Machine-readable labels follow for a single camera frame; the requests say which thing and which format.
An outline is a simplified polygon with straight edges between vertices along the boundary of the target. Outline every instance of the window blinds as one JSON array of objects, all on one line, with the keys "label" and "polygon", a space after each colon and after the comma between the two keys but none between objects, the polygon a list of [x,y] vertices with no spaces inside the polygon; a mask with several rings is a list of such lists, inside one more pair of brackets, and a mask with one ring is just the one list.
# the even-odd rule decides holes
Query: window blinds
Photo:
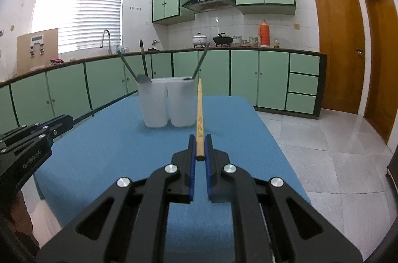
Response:
[{"label": "window blinds", "polygon": [[[58,53],[99,47],[108,29],[111,45],[121,44],[122,0],[36,0],[32,32],[59,28]],[[105,34],[104,48],[108,48]]]}]

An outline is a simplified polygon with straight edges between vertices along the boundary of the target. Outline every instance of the pot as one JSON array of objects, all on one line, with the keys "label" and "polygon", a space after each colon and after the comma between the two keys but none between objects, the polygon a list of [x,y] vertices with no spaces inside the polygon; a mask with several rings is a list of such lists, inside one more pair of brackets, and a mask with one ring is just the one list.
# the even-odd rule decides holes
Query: pot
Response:
[{"label": "pot", "polygon": [[218,34],[218,37],[214,37],[213,40],[217,46],[217,45],[222,45],[222,44],[231,45],[231,43],[234,39],[232,37],[226,36],[225,33],[221,33],[221,34]]},{"label": "pot", "polygon": [[192,42],[194,43],[194,46],[205,46],[207,44],[207,37],[205,35],[202,35],[201,33],[198,33],[197,35],[192,36]]}]

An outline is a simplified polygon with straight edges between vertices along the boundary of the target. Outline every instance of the blue tablecloth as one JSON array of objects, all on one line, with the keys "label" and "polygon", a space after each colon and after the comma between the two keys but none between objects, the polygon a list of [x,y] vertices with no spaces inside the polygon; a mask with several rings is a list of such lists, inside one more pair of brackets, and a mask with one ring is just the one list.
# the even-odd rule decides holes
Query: blue tablecloth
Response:
[{"label": "blue tablecloth", "polygon": [[[213,146],[253,177],[282,177],[308,202],[295,172],[253,107],[243,98],[204,97],[204,130]],[[65,226],[120,177],[147,178],[188,147],[195,127],[147,128],[138,97],[130,96],[81,122],[56,140],[35,173],[50,208]],[[165,262],[233,262],[229,203],[207,199],[204,162],[196,163],[190,205],[170,205]]]}]

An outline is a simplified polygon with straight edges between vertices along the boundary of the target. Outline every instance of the orange thermos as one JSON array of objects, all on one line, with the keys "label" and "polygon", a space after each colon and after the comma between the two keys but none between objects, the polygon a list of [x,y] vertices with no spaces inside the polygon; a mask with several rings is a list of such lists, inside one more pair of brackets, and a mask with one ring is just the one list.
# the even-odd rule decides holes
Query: orange thermos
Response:
[{"label": "orange thermos", "polygon": [[268,46],[269,44],[269,26],[265,20],[258,26],[258,35],[260,36],[260,46]]}]

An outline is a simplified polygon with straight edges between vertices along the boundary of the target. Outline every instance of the tiled floor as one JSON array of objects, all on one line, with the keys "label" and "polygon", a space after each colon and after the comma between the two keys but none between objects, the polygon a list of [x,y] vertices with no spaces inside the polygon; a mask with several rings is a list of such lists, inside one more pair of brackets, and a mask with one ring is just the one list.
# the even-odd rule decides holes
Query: tiled floor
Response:
[{"label": "tiled floor", "polygon": [[366,259],[397,217],[386,177],[393,156],[361,116],[322,109],[319,120],[258,112],[312,205]]}]

